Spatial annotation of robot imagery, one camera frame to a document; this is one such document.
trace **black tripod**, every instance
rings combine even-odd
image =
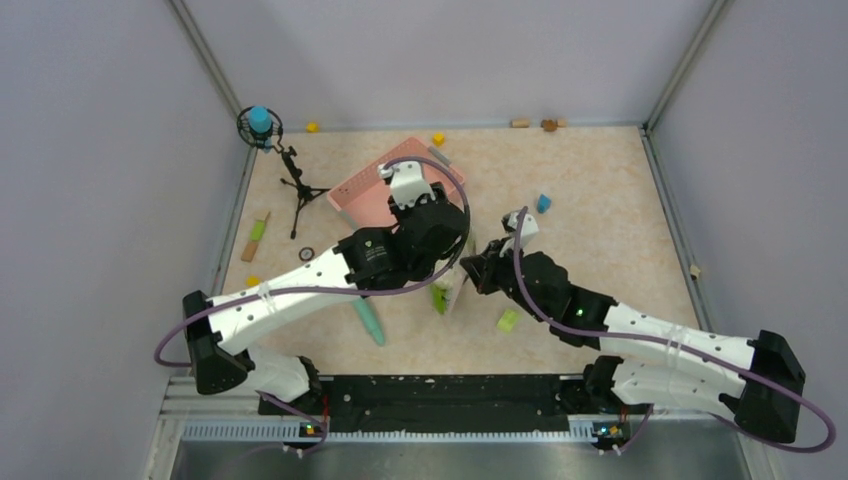
[[[275,147],[274,150],[280,154],[280,157],[283,159],[283,165],[286,166],[286,170],[289,171],[289,175],[291,175],[294,179],[294,183],[286,180],[285,178],[281,178],[280,181],[283,185],[288,185],[297,189],[297,209],[294,211],[294,225],[292,225],[291,233],[291,238],[294,239],[297,236],[297,219],[300,217],[300,211],[303,210],[303,207],[309,205],[309,202],[315,200],[324,193],[329,192],[330,189],[313,188],[309,185],[304,185],[303,182],[300,181],[300,176],[303,174],[303,170],[297,168],[294,164],[294,160],[292,160],[293,157],[297,156],[297,151],[295,151],[294,147],[289,146],[288,150],[285,150],[282,145],[279,145],[278,147]]]

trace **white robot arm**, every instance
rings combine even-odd
[[[195,291],[183,299],[189,317],[253,298],[210,313],[186,329],[198,393],[248,385],[288,402],[320,389],[308,359],[264,351],[255,341],[324,307],[353,301],[356,295],[345,295],[346,291],[397,289],[424,280],[438,260],[462,248],[459,240],[468,227],[465,215],[448,201],[441,184],[426,182],[418,162],[381,165],[378,173],[389,184],[389,209],[397,228],[360,228],[302,267],[256,287],[211,298]],[[310,291],[272,294],[298,287]]]
[[[742,370],[748,370],[801,394],[804,371],[786,340],[761,331],[755,339],[727,337],[676,325],[641,313],[610,296],[568,281],[566,269],[542,252],[524,255],[523,249],[538,233],[532,215],[524,216],[521,238],[515,238],[518,212],[504,216],[509,235],[489,243],[479,255],[460,260],[480,294],[504,292],[537,320],[518,286],[513,266],[515,245],[523,282],[533,302],[559,325],[597,336],[550,331],[569,345],[589,346],[604,355],[586,367],[584,381],[592,403],[618,412],[624,405],[657,404],[697,409],[735,422],[760,438],[791,443],[795,438],[800,405],[727,368],[682,351],[680,345],[708,352]],[[650,335],[667,344],[604,334]]]

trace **pink tray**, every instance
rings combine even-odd
[[[417,156],[439,161],[427,146],[415,137],[409,137],[403,143],[393,148],[387,154],[378,158],[362,169],[356,175],[334,187],[327,194],[327,199],[336,211],[346,213],[359,227],[386,227],[396,223],[395,217],[389,212],[389,186],[377,175],[377,165],[399,157]],[[465,175],[454,166],[449,166],[450,172],[465,185]],[[441,182],[451,202],[461,206],[459,192],[453,183],[433,167],[424,165],[424,178],[428,182]]]

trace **white wall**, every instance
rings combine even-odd
[[[245,104],[293,129],[641,123],[710,0],[188,0]]]
[[[164,1],[6,0],[0,65],[0,478],[139,478],[246,150]]]
[[[848,426],[848,3],[736,2],[658,131],[716,325],[785,335],[804,396]],[[823,438],[802,415],[799,441]],[[848,442],[787,455],[844,478]]]

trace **blue block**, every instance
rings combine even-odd
[[[551,199],[545,195],[539,195],[539,201],[536,202],[536,211],[539,213],[545,213],[549,208],[551,208]]]

